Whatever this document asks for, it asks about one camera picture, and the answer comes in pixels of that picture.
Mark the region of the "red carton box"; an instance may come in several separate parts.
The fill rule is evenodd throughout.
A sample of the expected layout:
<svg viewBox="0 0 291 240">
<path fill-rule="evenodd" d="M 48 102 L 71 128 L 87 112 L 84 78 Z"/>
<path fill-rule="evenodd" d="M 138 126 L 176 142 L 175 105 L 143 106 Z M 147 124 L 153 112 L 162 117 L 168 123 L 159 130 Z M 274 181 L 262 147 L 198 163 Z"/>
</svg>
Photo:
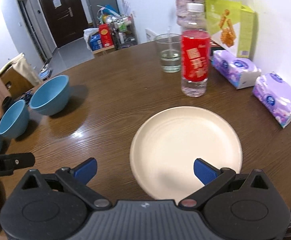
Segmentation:
<svg viewBox="0 0 291 240">
<path fill-rule="evenodd" d="M 107 24 L 100 24 L 98 28 L 103 47 L 107 48 L 113 46 L 114 43 L 109 26 Z"/>
</svg>

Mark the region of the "blue carton box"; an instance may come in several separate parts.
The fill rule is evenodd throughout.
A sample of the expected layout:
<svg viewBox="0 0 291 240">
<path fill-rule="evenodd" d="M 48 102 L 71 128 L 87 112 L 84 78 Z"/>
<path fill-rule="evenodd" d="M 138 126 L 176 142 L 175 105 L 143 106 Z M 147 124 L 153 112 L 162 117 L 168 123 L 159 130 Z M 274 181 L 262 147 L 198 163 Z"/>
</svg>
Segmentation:
<svg viewBox="0 0 291 240">
<path fill-rule="evenodd" d="M 101 42 L 101 35 L 99 33 L 91 35 L 90 40 L 89 40 L 89 45 L 92 51 L 102 49 L 103 45 Z"/>
</svg>

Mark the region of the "purple tissue pack far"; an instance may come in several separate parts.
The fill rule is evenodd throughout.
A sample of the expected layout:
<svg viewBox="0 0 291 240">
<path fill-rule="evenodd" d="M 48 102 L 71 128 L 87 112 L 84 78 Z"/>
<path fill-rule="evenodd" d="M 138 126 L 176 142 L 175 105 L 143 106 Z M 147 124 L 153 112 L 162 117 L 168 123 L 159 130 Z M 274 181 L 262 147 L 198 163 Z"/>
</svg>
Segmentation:
<svg viewBox="0 0 291 240">
<path fill-rule="evenodd" d="M 236 89 L 253 87 L 261 76 L 261 69 L 250 59 L 235 57 L 227 50 L 213 51 L 212 66 Z"/>
</svg>

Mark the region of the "red label water bottle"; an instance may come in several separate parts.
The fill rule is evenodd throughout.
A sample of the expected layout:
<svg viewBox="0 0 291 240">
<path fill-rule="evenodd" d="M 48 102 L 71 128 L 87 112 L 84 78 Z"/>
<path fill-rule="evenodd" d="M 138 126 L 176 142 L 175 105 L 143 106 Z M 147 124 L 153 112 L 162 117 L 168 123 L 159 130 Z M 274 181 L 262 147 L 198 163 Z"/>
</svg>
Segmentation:
<svg viewBox="0 0 291 240">
<path fill-rule="evenodd" d="M 210 35 L 205 6 L 188 3 L 181 33 L 181 90 L 189 97 L 205 94 L 208 80 Z"/>
</svg>

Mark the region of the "purple tissue pack near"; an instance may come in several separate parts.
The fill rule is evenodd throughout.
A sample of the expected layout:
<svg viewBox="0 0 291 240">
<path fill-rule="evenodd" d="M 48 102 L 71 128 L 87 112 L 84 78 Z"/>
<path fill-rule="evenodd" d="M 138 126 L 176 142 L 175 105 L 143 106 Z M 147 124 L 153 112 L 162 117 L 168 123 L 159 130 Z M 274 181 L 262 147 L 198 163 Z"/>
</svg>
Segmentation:
<svg viewBox="0 0 291 240">
<path fill-rule="evenodd" d="M 270 72 L 257 77 L 252 92 L 282 128 L 291 122 L 291 86 L 278 74 Z"/>
</svg>

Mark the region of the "purple tissue pack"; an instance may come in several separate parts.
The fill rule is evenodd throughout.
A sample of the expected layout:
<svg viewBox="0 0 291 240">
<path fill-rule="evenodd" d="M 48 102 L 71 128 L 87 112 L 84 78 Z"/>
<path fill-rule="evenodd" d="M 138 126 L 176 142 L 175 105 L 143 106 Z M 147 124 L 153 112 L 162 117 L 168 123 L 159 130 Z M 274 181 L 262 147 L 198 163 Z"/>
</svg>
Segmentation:
<svg viewBox="0 0 291 240">
<path fill-rule="evenodd" d="M 291 86 L 278 74 L 270 72 L 257 77 L 252 92 L 282 128 L 291 122 Z"/>
<path fill-rule="evenodd" d="M 236 89 L 253 87 L 261 76 L 261 69 L 250 59 L 235 57 L 227 50 L 213 51 L 212 66 Z"/>
</svg>

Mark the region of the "dark entrance door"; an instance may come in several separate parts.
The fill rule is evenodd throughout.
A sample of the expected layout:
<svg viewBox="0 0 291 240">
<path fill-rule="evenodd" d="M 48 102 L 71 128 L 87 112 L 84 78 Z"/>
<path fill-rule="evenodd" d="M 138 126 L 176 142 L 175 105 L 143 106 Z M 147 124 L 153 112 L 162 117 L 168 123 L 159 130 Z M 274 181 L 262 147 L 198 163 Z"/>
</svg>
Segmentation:
<svg viewBox="0 0 291 240">
<path fill-rule="evenodd" d="M 39 0 L 39 2 L 58 48 L 83 37 L 88 22 L 81 0 Z"/>
</svg>

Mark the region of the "drinking glass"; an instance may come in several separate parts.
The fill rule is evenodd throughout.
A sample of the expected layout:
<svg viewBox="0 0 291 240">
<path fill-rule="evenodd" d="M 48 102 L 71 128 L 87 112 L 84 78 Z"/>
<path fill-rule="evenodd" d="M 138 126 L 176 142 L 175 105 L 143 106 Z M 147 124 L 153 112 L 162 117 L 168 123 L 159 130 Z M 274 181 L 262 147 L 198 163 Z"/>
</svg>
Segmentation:
<svg viewBox="0 0 291 240">
<path fill-rule="evenodd" d="M 165 73 L 177 73 L 181 69 L 181 36 L 161 34 L 154 38 L 160 65 Z"/>
</svg>

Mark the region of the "black cup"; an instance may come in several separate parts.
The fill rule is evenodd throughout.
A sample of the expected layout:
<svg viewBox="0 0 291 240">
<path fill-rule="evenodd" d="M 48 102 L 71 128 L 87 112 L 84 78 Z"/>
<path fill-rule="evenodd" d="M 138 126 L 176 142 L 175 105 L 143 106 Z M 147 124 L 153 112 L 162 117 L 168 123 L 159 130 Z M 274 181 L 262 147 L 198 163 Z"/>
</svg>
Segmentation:
<svg viewBox="0 0 291 240">
<path fill-rule="evenodd" d="M 14 100 L 12 97 L 10 96 L 7 96 L 4 98 L 3 102 L 2 102 L 2 110 L 3 110 L 3 113 L 6 113 L 7 110 L 14 104 Z"/>
</svg>

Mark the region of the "green snack box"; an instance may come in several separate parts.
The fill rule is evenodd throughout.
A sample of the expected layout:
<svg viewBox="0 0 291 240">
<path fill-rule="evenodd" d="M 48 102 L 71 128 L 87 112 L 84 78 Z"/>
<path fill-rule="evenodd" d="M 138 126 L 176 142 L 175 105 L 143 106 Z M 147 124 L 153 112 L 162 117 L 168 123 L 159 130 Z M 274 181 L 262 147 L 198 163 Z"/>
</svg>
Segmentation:
<svg viewBox="0 0 291 240">
<path fill-rule="evenodd" d="M 236 57 L 250 57 L 255 12 L 239 1 L 205 0 L 212 40 Z"/>
</svg>

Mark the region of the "beige cloth on chair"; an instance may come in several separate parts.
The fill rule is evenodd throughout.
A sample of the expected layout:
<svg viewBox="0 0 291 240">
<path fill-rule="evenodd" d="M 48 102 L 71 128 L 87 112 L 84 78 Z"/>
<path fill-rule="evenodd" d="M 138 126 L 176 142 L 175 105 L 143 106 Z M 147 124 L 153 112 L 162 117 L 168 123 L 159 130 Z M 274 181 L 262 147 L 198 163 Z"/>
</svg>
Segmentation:
<svg viewBox="0 0 291 240">
<path fill-rule="evenodd" d="M 25 54 L 20 53 L 13 59 L 9 60 L 1 69 L 2 75 L 9 67 L 12 67 L 18 74 L 24 77 L 33 87 L 43 83 L 37 72 L 31 67 L 26 60 Z"/>
</svg>

